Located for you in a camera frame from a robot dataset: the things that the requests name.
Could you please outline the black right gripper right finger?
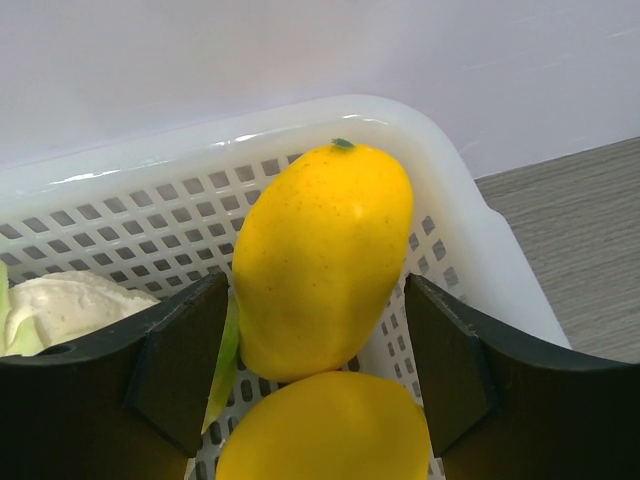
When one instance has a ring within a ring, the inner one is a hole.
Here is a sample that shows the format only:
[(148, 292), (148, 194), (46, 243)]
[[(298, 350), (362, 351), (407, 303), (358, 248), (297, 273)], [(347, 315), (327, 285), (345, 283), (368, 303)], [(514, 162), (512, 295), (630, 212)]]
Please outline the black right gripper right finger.
[(434, 454), (449, 479), (635, 479), (639, 368), (569, 350), (406, 279)]

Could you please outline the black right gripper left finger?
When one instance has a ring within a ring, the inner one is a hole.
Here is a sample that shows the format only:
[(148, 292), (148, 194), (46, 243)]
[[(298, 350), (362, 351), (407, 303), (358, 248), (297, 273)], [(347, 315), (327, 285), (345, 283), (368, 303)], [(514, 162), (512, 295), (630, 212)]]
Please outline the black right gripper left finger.
[(5, 479), (180, 479), (201, 429), (227, 310), (210, 274), (33, 357), (1, 361)]

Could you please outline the yellow mango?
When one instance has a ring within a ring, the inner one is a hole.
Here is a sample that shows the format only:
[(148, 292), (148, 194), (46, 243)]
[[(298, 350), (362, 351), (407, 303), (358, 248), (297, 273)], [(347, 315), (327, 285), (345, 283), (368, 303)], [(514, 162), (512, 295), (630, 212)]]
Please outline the yellow mango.
[(400, 277), (412, 216), (405, 169), (371, 146), (336, 139), (279, 173), (232, 260), (244, 364), (291, 382), (354, 357)]

